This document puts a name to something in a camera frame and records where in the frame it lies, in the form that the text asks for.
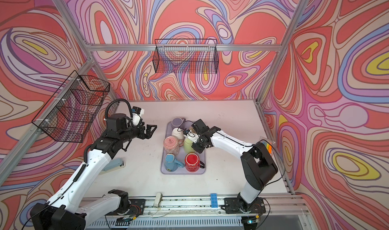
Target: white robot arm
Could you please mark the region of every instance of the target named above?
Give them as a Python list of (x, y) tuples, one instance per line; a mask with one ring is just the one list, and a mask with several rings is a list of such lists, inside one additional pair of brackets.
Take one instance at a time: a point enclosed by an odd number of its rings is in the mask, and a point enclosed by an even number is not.
[[(149, 139), (157, 126), (142, 122), (143, 110), (137, 107), (132, 112), (129, 102), (124, 99), (130, 109), (131, 118), (125, 114), (113, 114), (105, 117), (107, 129), (84, 152), (84, 162), (79, 166), (70, 179), (45, 204), (37, 203), (31, 210), (32, 221), (36, 230), (83, 230), (102, 216), (113, 212), (124, 215), (129, 212), (128, 193), (121, 190), (111, 190), (103, 198), (86, 206), (79, 207), (84, 194), (87, 192), (100, 171), (114, 158), (120, 150), (127, 150), (132, 139)], [(192, 124), (198, 137), (192, 148), (202, 153), (207, 147), (216, 146), (242, 161), (247, 183), (237, 198), (225, 198), (228, 202), (226, 213), (249, 213), (253, 205), (263, 203), (258, 194), (273, 178), (278, 169), (262, 143), (255, 145), (243, 142), (227, 135), (217, 127), (209, 129), (202, 120)], [(126, 148), (123, 143), (129, 141)]]
[[(108, 117), (110, 106), (118, 101), (127, 104), (130, 118), (125, 114), (113, 114)], [(107, 106), (105, 110), (107, 129), (85, 149), (83, 163), (45, 204), (37, 203), (31, 209), (31, 218), (36, 230), (83, 230), (108, 213), (123, 215), (129, 212), (128, 193), (121, 190), (111, 190), (99, 200), (83, 207), (79, 205), (98, 174), (120, 149), (127, 151), (134, 138), (151, 138), (157, 126), (144, 126), (141, 118), (143, 112), (141, 108), (131, 108), (125, 99), (117, 99)]]
[(210, 129), (202, 120), (194, 122), (192, 128), (197, 134), (192, 148), (198, 153), (202, 153), (205, 148), (215, 146), (241, 159), (247, 182), (238, 194), (236, 205), (229, 204), (229, 208), (233, 210), (226, 212), (236, 213), (236, 209), (250, 212), (257, 200), (261, 200), (257, 198), (261, 190), (278, 172), (278, 167), (266, 146), (261, 142), (251, 144), (238, 140), (215, 126)]

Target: table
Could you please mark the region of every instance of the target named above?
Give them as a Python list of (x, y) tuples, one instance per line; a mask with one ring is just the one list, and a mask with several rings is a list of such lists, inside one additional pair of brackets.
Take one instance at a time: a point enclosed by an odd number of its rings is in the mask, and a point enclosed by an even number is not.
[[(216, 147), (206, 149), (207, 168), (204, 174), (162, 174), (163, 140), (167, 123), (175, 117), (184, 117), (192, 121), (202, 119), (210, 128), (217, 126), (237, 139), (256, 143), (260, 136), (266, 135), (253, 101), (153, 101), (130, 104), (143, 108), (143, 121), (158, 128), (151, 139), (135, 138), (127, 152), (120, 150), (116, 158), (123, 158), (126, 166), (99, 175), (84, 197), (101, 197), (112, 189), (127, 191), (130, 197), (155, 196), (158, 192), (164, 196), (232, 195), (242, 190), (246, 179), (240, 159)], [(129, 115), (124, 102), (119, 104), (116, 112)], [(279, 167), (273, 180), (280, 178), (282, 169), (282, 166)], [(279, 180), (268, 185), (262, 193), (287, 193), (287, 190), (283, 180)]]

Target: mug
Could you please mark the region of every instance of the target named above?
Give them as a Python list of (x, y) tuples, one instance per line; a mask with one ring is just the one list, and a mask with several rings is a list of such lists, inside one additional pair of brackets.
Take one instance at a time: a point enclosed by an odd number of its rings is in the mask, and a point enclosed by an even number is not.
[(182, 162), (175, 159), (175, 156), (173, 154), (166, 155), (163, 164), (165, 165), (165, 169), (168, 170), (169, 172), (176, 171), (178, 167), (185, 167), (185, 165)]
[(178, 127), (180, 127), (181, 125), (182, 125), (182, 123), (184, 123), (185, 122), (185, 118), (174, 118), (173, 120), (172, 120), (172, 127), (173, 128), (178, 128)]
[(172, 131), (172, 135), (177, 137), (179, 146), (182, 146), (184, 144), (184, 130), (180, 128), (174, 128)]
[(196, 152), (193, 148), (192, 148), (192, 144), (193, 144), (193, 141), (191, 141), (189, 138), (185, 138), (184, 140), (184, 151), (186, 152), (186, 154), (188, 153), (194, 153)]
[(165, 148), (166, 154), (177, 156), (180, 152), (180, 145), (177, 137), (173, 135), (166, 137), (163, 141), (163, 148)]
[(189, 153), (185, 157), (185, 168), (189, 172), (196, 172), (199, 168), (204, 169), (205, 168), (205, 164), (202, 161), (200, 161), (200, 158), (198, 157), (197, 154)]

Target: wire basket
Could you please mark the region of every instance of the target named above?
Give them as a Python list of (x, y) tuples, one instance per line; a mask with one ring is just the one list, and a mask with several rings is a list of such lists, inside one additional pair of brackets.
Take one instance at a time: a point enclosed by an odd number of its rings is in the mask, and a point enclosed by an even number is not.
[(55, 107), (37, 125), (55, 141), (84, 141), (97, 113), (108, 95), (110, 84), (97, 77), (78, 75), (69, 90), (58, 100)]
[(216, 39), (156, 39), (155, 73), (216, 74), (219, 55)]

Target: wall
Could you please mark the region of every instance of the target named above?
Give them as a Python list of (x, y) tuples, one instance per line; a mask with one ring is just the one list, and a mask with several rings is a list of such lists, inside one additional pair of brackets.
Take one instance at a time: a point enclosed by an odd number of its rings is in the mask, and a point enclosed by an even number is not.
[(298, 0), (65, 0), (89, 43), (280, 43)]
[(389, 0), (311, 0), (261, 100), (319, 229), (389, 228)]
[(256, 99), (275, 52), (233, 51), (217, 74), (155, 73), (153, 52), (94, 52), (116, 95), (129, 100)]
[[(85, 57), (51, 0), (0, 0), (0, 10), (1, 161)], [(33, 205), (46, 202), (65, 183), (85, 146), (105, 127), (102, 116), (100, 111), (82, 144), (55, 142), (45, 134), (38, 138), (0, 187), (0, 229), (21, 229)]]
[[(279, 44), (298, 0), (65, 0), (89, 43)], [(118, 97), (256, 99), (275, 52), (220, 52), (217, 75), (155, 74), (153, 52), (95, 52)]]

